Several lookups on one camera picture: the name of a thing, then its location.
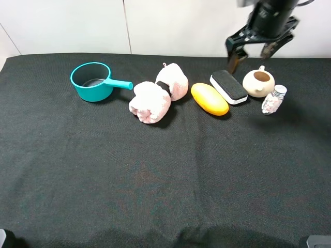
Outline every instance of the black mat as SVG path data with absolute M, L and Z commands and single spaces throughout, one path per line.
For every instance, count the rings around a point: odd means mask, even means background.
M 178 63 L 190 85 L 225 58 L 104 54 L 10 58 L 0 72 L 0 228 L 30 247 L 292 247 L 331 234 L 331 60 L 248 59 L 288 88 L 223 117 L 191 95 L 156 125 L 128 110 L 133 91 L 81 100 L 71 71 L 106 63 L 114 79 L 154 81 Z

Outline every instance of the small teapot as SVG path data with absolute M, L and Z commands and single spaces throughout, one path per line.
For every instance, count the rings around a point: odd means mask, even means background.
M 275 88 L 275 79 L 264 66 L 249 72 L 243 81 L 243 87 L 252 97 L 266 97 Z

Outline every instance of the yellow oval object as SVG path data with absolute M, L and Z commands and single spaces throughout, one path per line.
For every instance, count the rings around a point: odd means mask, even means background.
M 217 92 L 217 90 L 203 83 L 194 84 L 191 93 L 197 104 L 212 115 L 225 115 L 229 111 L 229 105 L 226 100 Z

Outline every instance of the teapot opening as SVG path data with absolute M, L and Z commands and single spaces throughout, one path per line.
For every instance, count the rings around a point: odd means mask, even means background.
M 268 82 L 270 80 L 270 76 L 262 71 L 257 71 L 256 73 L 254 73 L 254 78 L 261 82 Z

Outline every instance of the rolled pink towel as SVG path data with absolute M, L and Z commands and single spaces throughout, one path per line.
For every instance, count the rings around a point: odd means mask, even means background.
M 145 124 L 161 120 L 171 101 L 179 100 L 188 91 L 188 80 L 180 67 L 177 64 L 163 65 L 155 84 L 143 82 L 133 89 L 136 96 L 129 103 L 129 109 Z

